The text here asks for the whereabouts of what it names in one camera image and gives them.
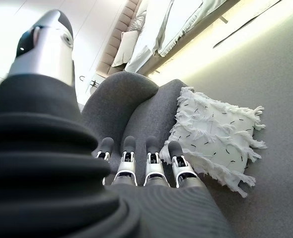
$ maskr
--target white pillow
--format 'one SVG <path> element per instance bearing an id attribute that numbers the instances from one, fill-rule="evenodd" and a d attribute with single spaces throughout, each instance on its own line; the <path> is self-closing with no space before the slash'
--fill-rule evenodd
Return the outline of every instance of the white pillow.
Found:
<path id="1" fill-rule="evenodd" d="M 143 0 L 139 6 L 139 9 L 137 11 L 137 15 L 136 16 L 139 16 L 141 15 L 141 13 L 143 13 L 144 11 L 146 11 L 147 9 L 147 4 L 148 4 L 148 0 Z"/>
<path id="2" fill-rule="evenodd" d="M 178 105 L 177 122 L 160 152 L 161 158 L 171 163 L 167 146 L 172 140 L 178 141 L 196 172 L 208 173 L 246 197 L 238 183 L 242 180 L 255 185 L 255 178 L 243 172 L 248 159 L 254 162 L 261 158 L 249 146 L 267 148 L 263 141 L 252 138 L 254 129 L 265 127 L 259 118 L 264 108 L 252 110 L 222 103 L 203 93 L 193 93 L 191 87 L 182 88 Z"/>
<path id="3" fill-rule="evenodd" d="M 112 67 L 116 67 L 122 65 L 123 63 L 129 62 L 132 57 L 138 36 L 138 31 L 122 32 L 121 43 L 116 57 L 111 65 Z"/>

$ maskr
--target white bedsheet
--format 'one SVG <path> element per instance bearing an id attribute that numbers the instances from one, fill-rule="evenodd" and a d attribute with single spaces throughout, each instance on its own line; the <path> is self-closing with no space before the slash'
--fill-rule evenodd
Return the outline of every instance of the white bedsheet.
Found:
<path id="1" fill-rule="evenodd" d="M 158 48 L 173 0 L 149 0 L 144 29 L 140 34 L 132 58 L 125 71 L 137 72 Z"/>
<path id="2" fill-rule="evenodd" d="M 178 39 L 192 29 L 204 17 L 220 7 L 226 0 L 191 0 L 184 7 L 185 1 L 175 0 L 164 31 L 164 39 L 158 53 L 164 57 L 174 47 Z"/>

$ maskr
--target armchair armrest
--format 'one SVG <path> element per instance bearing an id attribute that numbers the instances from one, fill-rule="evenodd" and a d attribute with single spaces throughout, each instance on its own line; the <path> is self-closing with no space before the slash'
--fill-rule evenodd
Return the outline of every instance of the armchair armrest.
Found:
<path id="1" fill-rule="evenodd" d="M 120 153 L 123 132 L 132 113 L 157 91 L 158 86 L 142 75 L 130 72 L 112 74 L 100 84 L 84 106 L 84 123 L 92 130 L 98 143 L 105 137 L 112 137 L 114 153 Z"/>

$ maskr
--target robotic arm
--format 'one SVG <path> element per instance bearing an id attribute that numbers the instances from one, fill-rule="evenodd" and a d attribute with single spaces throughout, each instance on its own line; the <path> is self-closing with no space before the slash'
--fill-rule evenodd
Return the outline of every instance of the robotic arm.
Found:
<path id="1" fill-rule="evenodd" d="M 135 139 L 125 140 L 115 180 L 113 140 L 96 159 L 74 89 L 73 33 L 66 16 L 45 14 L 19 41 L 0 85 L 0 237 L 234 237 L 180 145 L 169 145 L 169 187 L 156 139 L 147 140 L 146 180 L 135 179 Z"/>

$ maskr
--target gray armchair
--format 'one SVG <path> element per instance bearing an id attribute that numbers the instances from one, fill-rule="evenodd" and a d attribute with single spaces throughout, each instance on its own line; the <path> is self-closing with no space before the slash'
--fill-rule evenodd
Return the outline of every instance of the gray armchair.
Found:
<path id="1" fill-rule="evenodd" d="M 144 183 L 146 168 L 146 138 L 154 135 L 159 147 L 169 137 L 176 123 L 176 99 L 186 85 L 175 79 L 158 87 L 148 78 L 129 72 L 115 73 L 106 78 L 84 106 L 82 115 L 98 142 L 112 137 L 115 142 L 110 159 L 112 174 L 117 172 L 122 155 L 123 141 L 128 135 L 136 138 L 136 176 Z M 170 165 L 164 171 L 171 185 L 174 177 Z"/>

